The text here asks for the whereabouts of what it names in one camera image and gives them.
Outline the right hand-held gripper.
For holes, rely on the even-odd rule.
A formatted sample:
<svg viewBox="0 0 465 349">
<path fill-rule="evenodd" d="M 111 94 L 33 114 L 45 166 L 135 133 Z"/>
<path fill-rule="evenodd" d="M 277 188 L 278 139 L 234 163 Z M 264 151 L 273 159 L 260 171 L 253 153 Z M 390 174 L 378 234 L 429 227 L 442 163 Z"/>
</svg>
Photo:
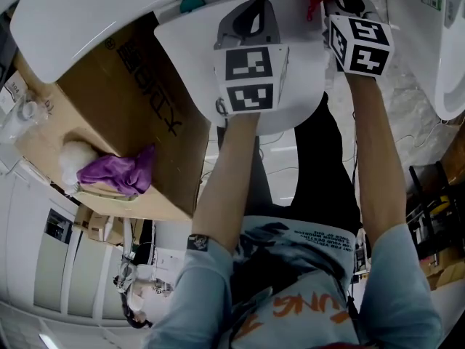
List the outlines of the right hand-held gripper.
<svg viewBox="0 0 465 349">
<path fill-rule="evenodd" d="M 325 0 L 323 6 L 329 17 L 328 45 L 342 70 L 362 76 L 383 76 L 391 63 L 395 44 L 391 28 L 374 21 L 379 19 L 379 14 L 373 2 Z"/>
</svg>

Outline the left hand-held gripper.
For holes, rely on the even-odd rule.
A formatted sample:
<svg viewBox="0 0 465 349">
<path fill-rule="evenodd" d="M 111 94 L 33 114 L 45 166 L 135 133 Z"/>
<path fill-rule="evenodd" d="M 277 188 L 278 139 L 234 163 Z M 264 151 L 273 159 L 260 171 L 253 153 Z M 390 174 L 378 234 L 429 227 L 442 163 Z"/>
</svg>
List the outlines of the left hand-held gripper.
<svg viewBox="0 0 465 349">
<path fill-rule="evenodd" d="M 274 111 L 288 67 L 289 46 L 282 44 L 269 0 L 249 0 L 219 23 L 214 45 L 214 74 L 221 116 Z"/>
</svg>

